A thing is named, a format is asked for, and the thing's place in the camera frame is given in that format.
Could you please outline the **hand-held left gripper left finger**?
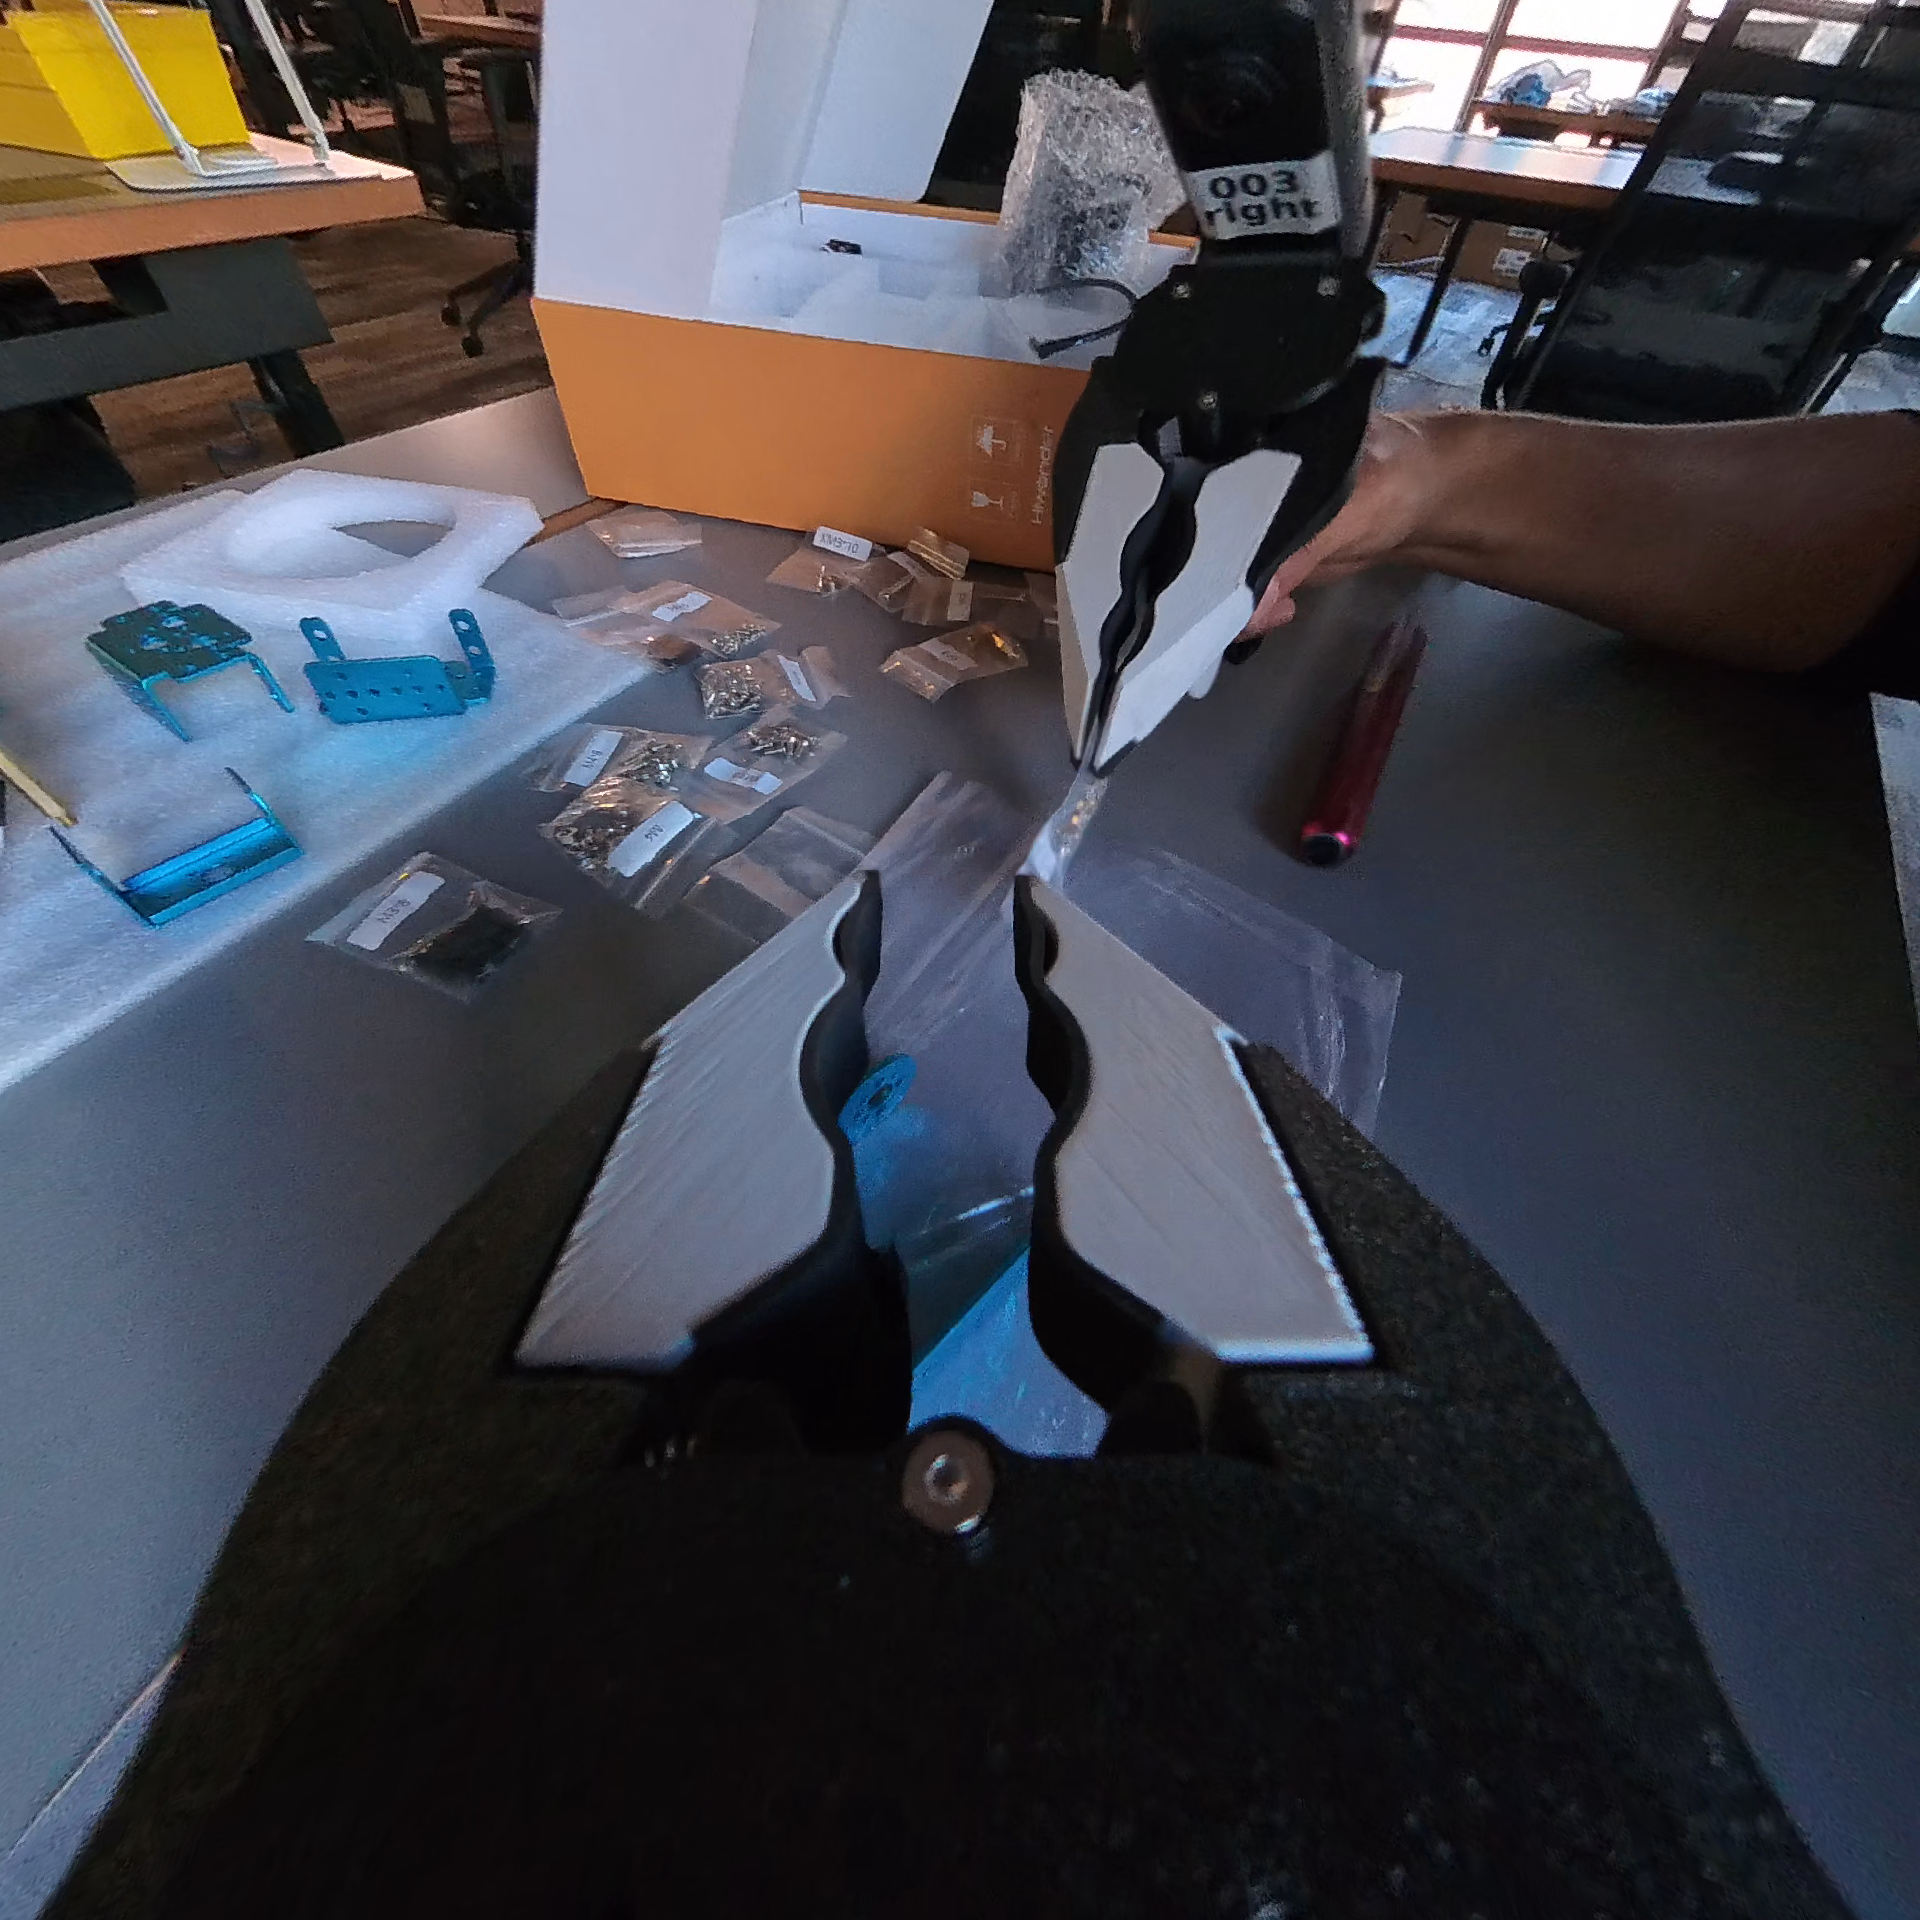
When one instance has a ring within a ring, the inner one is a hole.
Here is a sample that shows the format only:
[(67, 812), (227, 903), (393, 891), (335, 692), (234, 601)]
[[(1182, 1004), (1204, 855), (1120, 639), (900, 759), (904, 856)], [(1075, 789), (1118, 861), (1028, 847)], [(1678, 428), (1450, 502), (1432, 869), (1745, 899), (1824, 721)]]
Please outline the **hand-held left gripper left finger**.
[(881, 878), (857, 871), (663, 1023), (518, 1347), (540, 1371), (777, 1389), (904, 1424), (906, 1281), (868, 1246), (844, 1111), (872, 1068)]

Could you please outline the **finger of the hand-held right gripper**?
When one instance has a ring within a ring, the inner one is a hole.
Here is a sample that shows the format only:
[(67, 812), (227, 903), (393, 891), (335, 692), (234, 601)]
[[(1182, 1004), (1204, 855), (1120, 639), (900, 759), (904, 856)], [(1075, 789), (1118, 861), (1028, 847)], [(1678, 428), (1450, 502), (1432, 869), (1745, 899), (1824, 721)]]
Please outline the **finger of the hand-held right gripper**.
[(1063, 708), (1081, 774), (1104, 774), (1187, 694), (1187, 662), (1170, 633), (1147, 633), (1145, 549), (1167, 518), (1167, 484), (1155, 452), (1132, 441), (1103, 446), (1057, 566)]
[(1257, 609), (1260, 553), (1302, 467), (1297, 451), (1255, 448), (1198, 481), (1185, 558), (1167, 563), (1167, 582), (1147, 585), (1142, 638), (1130, 639), (1095, 725), (1098, 774), (1153, 735), (1182, 699), (1211, 687)]

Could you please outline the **large clear plastic bag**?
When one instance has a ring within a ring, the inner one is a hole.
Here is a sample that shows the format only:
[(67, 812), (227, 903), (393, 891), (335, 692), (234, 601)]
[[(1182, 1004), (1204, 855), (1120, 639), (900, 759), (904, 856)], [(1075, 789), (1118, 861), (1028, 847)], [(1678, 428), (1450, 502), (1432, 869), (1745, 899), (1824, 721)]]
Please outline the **large clear plastic bag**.
[[(1039, 825), (937, 774), (866, 855), (881, 875), (879, 1062), (913, 1086), (855, 1144), (868, 1236), (906, 1271), (911, 1424), (968, 1416), (1032, 1456), (1087, 1456), (1103, 1413), (1026, 1316), (1033, 1160), (1050, 1107), (1025, 1069), (1014, 884)], [(1070, 900), (1247, 1039), (1268, 1044), (1367, 1135), (1401, 979), (1160, 847), (1081, 851)]]

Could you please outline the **red screwdriver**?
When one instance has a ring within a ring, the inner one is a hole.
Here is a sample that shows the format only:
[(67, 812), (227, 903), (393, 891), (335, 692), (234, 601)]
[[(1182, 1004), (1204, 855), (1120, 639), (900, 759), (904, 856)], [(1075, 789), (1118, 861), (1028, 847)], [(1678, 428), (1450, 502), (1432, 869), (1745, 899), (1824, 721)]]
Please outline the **red screwdriver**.
[(1330, 869), (1358, 853), (1426, 643), (1415, 614), (1400, 616), (1378, 636), (1306, 808), (1298, 835), (1306, 864)]

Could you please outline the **small clear nut bag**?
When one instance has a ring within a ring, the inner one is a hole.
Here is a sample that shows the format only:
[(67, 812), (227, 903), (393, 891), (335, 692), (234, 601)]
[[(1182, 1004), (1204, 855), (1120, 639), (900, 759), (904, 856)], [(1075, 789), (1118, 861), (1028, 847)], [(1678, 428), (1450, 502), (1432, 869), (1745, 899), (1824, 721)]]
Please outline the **small clear nut bag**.
[(1104, 803), (1112, 779), (1091, 766), (1076, 771), (1046, 825), (1032, 841), (1017, 871), (1022, 879), (1065, 891), (1076, 851)]

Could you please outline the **person's right forearm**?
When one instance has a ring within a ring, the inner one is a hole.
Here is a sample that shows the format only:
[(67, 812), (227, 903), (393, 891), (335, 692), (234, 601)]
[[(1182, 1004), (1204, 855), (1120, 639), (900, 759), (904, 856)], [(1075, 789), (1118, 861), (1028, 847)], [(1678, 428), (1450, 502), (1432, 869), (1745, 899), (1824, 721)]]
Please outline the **person's right forearm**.
[(1915, 577), (1911, 411), (1628, 425), (1398, 420), (1406, 551), (1631, 639), (1775, 673), (1836, 660)]

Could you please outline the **light desk with black legs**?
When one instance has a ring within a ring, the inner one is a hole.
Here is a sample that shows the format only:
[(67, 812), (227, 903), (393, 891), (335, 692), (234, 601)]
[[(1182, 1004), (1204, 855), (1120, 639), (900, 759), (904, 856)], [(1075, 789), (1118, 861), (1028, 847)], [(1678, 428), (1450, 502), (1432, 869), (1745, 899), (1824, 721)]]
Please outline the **light desk with black legs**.
[(418, 180), (338, 152), (303, 164), (258, 134), (270, 169), (210, 190), (131, 185), (102, 160), (2, 148), (8, 275), (89, 264), (112, 316), (6, 337), (2, 406), (115, 393), (246, 365), (297, 455), (346, 443), (300, 350), (329, 326), (291, 249), (292, 232), (409, 219)]

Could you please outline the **person's right hand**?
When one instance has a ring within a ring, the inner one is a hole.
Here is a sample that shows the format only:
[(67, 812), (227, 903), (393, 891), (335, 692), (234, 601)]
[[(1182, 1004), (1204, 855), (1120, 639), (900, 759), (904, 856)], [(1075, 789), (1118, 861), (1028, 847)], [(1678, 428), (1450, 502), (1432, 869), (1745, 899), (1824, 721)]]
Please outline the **person's right hand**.
[(1288, 558), (1239, 639), (1289, 624), (1298, 595), (1367, 569), (1441, 569), (1438, 509), (1450, 488), (1448, 411), (1378, 413), (1367, 428), (1351, 496), (1334, 521)]

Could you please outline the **bubble wrap bundle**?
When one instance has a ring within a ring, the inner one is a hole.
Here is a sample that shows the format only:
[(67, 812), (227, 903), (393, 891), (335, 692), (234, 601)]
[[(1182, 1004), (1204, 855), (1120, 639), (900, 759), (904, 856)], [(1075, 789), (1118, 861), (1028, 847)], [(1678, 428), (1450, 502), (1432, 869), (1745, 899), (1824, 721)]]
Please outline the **bubble wrap bundle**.
[(1050, 69), (1022, 86), (994, 269), (1008, 296), (1072, 281), (1145, 288), (1151, 232), (1185, 204), (1162, 123), (1137, 88)]

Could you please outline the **pile of small hardware bags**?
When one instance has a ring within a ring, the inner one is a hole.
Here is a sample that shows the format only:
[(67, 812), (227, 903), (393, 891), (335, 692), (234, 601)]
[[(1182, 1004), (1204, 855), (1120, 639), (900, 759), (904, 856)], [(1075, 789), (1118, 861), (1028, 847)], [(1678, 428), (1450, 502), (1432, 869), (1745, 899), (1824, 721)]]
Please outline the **pile of small hardware bags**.
[(673, 679), (670, 725), (582, 721), (540, 750), (530, 779), (559, 800), (538, 835), (615, 900), (662, 915), (758, 825), (793, 825), (796, 789), (851, 760), (857, 660), (826, 620), (888, 620), (875, 680), (939, 702), (1017, 672), (1059, 633), (1047, 572), (1020, 582), (915, 535), (906, 549), (818, 529), (742, 599), (682, 576), (553, 599), (582, 639)]

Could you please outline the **orange cardboard box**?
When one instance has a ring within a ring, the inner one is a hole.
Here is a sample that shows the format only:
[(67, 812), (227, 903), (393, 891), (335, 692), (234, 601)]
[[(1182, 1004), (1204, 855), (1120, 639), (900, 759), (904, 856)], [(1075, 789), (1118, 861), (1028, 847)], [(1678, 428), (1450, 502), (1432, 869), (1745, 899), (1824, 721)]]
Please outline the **orange cardboard box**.
[[(929, 208), (991, 4), (545, 4), (536, 319), (587, 488), (1051, 559), (1051, 470), (1128, 316), (1008, 296)], [(865, 255), (830, 255), (844, 235)]]

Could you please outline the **black mesh office chair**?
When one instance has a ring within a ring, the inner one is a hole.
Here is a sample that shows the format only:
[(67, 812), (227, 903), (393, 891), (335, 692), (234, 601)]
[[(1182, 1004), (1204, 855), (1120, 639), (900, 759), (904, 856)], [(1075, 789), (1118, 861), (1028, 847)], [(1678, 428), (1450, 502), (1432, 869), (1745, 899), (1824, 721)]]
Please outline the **black mesh office chair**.
[(1915, 264), (1915, 228), (1915, 4), (1727, 4), (1575, 268), (1522, 279), (1480, 403), (1809, 413)]

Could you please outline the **shiny blue U bracket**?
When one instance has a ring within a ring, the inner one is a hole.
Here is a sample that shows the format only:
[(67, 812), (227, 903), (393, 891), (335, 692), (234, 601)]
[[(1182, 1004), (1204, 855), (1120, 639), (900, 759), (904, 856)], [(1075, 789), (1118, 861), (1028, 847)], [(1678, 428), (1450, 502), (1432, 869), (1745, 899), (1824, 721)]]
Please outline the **shiny blue U bracket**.
[(112, 879), (102, 871), (59, 825), (52, 825), (52, 837), (84, 875), (143, 923), (158, 927), (178, 920), (185, 911), (230, 896), (303, 856), (296, 837), (254, 785), (232, 766), (224, 773), (241, 785), (254, 817), (123, 879)]

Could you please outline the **perforated blue U bracket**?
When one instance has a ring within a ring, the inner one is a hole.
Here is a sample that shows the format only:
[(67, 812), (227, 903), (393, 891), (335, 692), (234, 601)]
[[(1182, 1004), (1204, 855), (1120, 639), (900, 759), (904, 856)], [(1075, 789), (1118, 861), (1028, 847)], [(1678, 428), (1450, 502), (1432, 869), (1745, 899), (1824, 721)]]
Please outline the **perforated blue U bracket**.
[(300, 620), (300, 633), (313, 652), (313, 659), (304, 662), (304, 677), (322, 716), (335, 725), (352, 727), (457, 716), (488, 703), (497, 668), (483, 628), (467, 608), (451, 609), (449, 624), (462, 648), (457, 659), (348, 659), (322, 616)]

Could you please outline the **blue bracket with flanges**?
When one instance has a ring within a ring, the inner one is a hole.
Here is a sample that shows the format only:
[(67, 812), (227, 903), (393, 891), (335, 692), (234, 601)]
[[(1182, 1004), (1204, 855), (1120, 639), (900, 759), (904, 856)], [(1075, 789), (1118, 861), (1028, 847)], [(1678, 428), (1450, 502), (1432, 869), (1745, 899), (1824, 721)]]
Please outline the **blue bracket with flanges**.
[(111, 614), (84, 638), (84, 647), (138, 708), (180, 740), (191, 740), (191, 734), (160, 697), (160, 686), (201, 680), (230, 664), (252, 668), (276, 705), (296, 711), (275, 672), (257, 654), (254, 636), (204, 604), (184, 608), (158, 601)]

